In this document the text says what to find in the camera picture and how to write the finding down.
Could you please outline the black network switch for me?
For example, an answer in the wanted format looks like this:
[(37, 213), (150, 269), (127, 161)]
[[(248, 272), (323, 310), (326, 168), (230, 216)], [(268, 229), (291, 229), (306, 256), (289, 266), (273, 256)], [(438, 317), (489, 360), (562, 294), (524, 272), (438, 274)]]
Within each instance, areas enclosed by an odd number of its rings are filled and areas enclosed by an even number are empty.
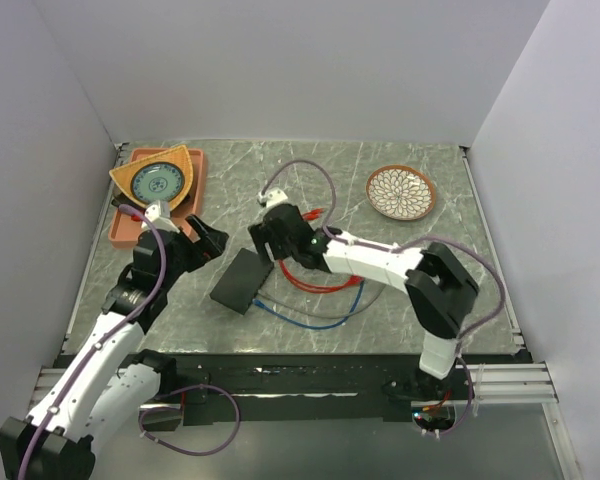
[(212, 289), (210, 298), (244, 315), (272, 270), (271, 261), (262, 260), (256, 252), (242, 248)]

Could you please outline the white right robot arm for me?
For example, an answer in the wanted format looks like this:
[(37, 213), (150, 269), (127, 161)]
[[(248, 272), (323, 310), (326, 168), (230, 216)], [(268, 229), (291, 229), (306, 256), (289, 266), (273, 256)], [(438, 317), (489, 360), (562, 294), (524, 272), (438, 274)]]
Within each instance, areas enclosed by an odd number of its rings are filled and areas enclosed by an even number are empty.
[(334, 227), (314, 228), (291, 204), (272, 208), (248, 231), (263, 260), (291, 258), (306, 269), (362, 277), (407, 295), (425, 331), (418, 389), (436, 399), (451, 388), (460, 329), (479, 286), (447, 246), (392, 246)]

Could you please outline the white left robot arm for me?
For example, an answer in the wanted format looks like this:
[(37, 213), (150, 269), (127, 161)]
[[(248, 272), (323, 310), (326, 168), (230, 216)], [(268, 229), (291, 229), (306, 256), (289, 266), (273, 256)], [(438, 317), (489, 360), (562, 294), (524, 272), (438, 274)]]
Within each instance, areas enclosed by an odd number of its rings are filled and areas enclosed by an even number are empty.
[(87, 479), (145, 402), (176, 394), (175, 359), (137, 347), (180, 276), (220, 257), (229, 238), (195, 215), (186, 221), (196, 239), (162, 215), (150, 220), (69, 367), (24, 419), (6, 419), (0, 454), (7, 478)]

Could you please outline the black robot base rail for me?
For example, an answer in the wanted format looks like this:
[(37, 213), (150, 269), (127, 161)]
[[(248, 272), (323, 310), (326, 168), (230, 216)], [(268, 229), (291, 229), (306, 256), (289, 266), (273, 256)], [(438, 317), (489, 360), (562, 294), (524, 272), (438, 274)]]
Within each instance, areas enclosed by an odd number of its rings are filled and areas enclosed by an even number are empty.
[(380, 418), (408, 422), (416, 403), (464, 401), (462, 366), (444, 380), (414, 354), (175, 354), (162, 388), (187, 426), (250, 421)]

